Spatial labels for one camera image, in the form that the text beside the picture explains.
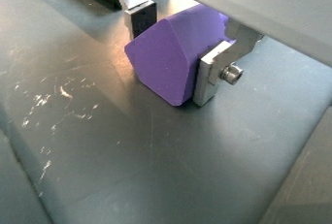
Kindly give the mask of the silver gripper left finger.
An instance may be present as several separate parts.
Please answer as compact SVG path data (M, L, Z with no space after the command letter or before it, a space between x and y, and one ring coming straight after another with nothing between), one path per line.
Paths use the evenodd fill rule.
M157 22L157 4L152 0L120 0L130 38L136 39Z

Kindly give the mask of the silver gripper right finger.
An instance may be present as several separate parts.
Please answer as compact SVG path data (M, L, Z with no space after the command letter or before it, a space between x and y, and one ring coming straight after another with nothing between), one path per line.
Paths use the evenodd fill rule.
M231 41L221 41L216 47L200 58L193 102L204 106L219 91L219 82L223 80L235 85L244 73L236 61L255 48L264 35L229 19L227 23L227 37Z

